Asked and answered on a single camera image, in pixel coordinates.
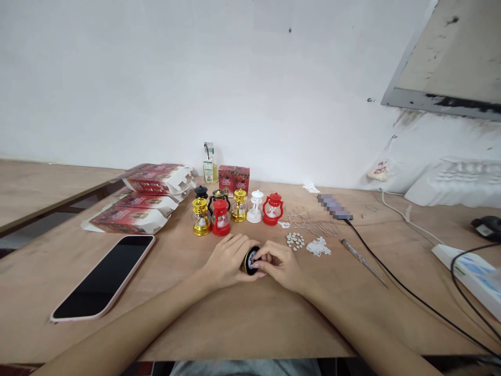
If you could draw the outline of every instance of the bottle label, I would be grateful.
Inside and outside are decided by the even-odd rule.
[[[214,182],[214,169],[212,161],[204,161],[204,177],[206,183]]]

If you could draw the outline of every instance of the red lantern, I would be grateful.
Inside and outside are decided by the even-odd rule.
[[[226,236],[230,233],[230,215],[225,200],[216,200],[213,203],[212,233],[216,236]]]
[[[281,199],[282,196],[276,192],[266,197],[263,222],[269,226],[275,226],[283,215],[283,201]]]

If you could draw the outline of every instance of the small metal ring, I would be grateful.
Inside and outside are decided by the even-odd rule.
[[[366,209],[369,209],[370,211],[372,212],[375,212],[377,213],[379,210],[377,209],[377,207],[375,207],[374,205],[365,205],[365,208]]]

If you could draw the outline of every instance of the human hand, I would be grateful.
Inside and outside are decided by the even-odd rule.
[[[289,247],[268,240],[255,255],[252,267],[259,267],[272,276],[287,290],[305,294],[305,288],[310,284],[308,277],[297,263],[294,253]]]
[[[240,270],[245,255],[255,245],[259,245],[259,242],[249,239],[247,235],[229,234],[216,245],[202,270],[215,283],[216,288],[228,287],[238,282],[252,282],[264,277],[266,274],[263,272],[250,276]]]

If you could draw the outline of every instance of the forearm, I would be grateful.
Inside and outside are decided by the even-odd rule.
[[[379,376],[441,375],[396,337],[310,279],[302,295],[317,307]]]
[[[66,350],[36,375],[120,375],[179,315],[215,289],[200,270]]]

